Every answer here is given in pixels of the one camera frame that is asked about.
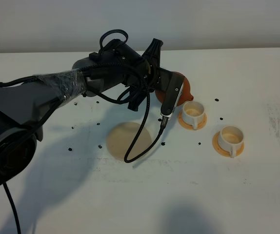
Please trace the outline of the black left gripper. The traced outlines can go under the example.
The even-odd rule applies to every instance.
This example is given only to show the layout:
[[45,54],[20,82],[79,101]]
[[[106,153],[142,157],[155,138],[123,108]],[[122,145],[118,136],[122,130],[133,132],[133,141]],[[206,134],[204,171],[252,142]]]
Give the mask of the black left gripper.
[[142,55],[125,41],[113,39],[98,52],[98,62],[109,65],[105,81],[127,86],[128,109],[137,111],[144,99],[161,88],[160,52],[163,42],[153,39]]

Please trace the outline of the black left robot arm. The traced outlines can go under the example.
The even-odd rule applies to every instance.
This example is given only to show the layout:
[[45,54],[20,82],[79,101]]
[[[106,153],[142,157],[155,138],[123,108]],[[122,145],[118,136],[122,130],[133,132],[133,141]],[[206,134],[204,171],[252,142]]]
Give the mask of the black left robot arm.
[[123,84],[115,100],[137,111],[158,82],[162,41],[153,39],[140,55],[124,41],[111,40],[98,52],[76,61],[71,70],[0,82],[0,185],[32,160],[43,124],[59,107],[78,96],[102,97]]

